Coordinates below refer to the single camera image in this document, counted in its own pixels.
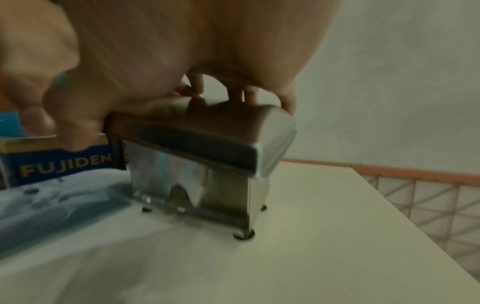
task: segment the skin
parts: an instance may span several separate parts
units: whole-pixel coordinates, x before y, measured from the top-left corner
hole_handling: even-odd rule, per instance
[[[231,102],[258,89],[295,113],[295,78],[319,48],[340,0],[1,0],[0,92],[36,133],[87,148],[118,107],[203,93]],[[68,81],[52,86],[68,70]],[[191,87],[182,82],[187,75]]]

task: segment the white surface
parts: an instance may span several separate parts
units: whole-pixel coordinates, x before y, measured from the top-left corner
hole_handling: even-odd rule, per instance
[[[270,191],[250,242],[185,223],[1,279],[0,294],[15,304],[480,302],[480,285],[352,170],[282,163]],[[108,229],[97,228],[92,237]]]
[[[480,174],[479,14],[472,0],[343,1],[298,79],[287,157]],[[208,78],[205,96],[227,91]]]

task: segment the wall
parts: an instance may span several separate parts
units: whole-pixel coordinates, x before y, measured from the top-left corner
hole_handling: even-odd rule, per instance
[[[287,157],[480,174],[479,16],[473,0],[344,1],[298,80]],[[227,92],[206,79],[206,97]]]

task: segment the table top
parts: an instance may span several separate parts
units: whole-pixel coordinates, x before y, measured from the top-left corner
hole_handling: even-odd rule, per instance
[[[480,285],[353,170],[281,163],[270,181],[253,240],[132,206],[0,265],[2,302],[480,303]],[[105,233],[118,238],[13,271]]]

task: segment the tiled floor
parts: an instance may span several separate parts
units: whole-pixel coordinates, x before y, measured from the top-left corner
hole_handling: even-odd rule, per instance
[[[363,175],[480,281],[480,187]]]

